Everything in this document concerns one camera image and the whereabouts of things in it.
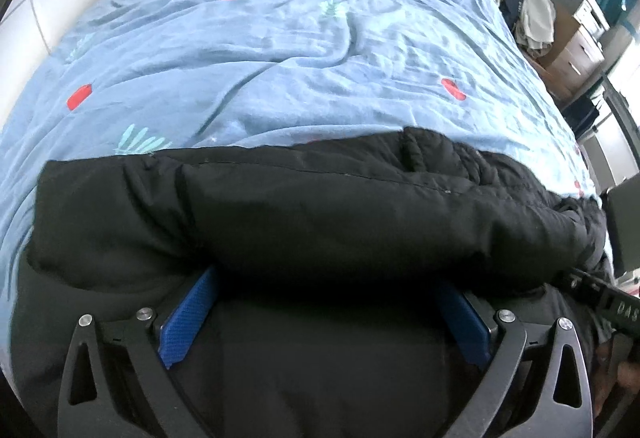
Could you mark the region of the right hand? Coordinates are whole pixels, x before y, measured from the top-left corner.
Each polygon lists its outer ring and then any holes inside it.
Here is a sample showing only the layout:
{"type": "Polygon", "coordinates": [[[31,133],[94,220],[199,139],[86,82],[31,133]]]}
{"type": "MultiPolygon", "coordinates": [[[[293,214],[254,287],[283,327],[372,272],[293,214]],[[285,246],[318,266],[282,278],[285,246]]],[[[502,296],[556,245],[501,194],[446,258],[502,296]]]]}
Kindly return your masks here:
{"type": "Polygon", "coordinates": [[[615,385],[637,395],[639,363],[629,359],[629,344],[623,337],[613,337],[597,346],[591,377],[593,416],[600,415],[615,385]]]}

